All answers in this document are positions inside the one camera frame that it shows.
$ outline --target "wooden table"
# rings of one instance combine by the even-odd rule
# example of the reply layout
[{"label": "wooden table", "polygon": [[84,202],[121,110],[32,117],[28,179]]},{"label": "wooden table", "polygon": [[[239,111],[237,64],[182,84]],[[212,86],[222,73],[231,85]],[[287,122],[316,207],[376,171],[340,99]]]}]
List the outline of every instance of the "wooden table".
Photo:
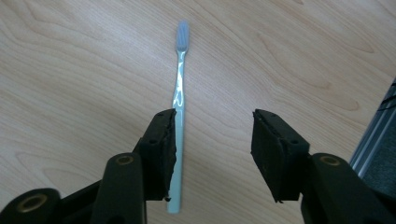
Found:
[{"label": "wooden table", "polygon": [[349,160],[396,74],[392,0],[0,3],[0,208],[102,177],[171,107],[178,21],[186,58],[182,210],[148,223],[303,223],[250,155],[253,117],[277,113]]}]

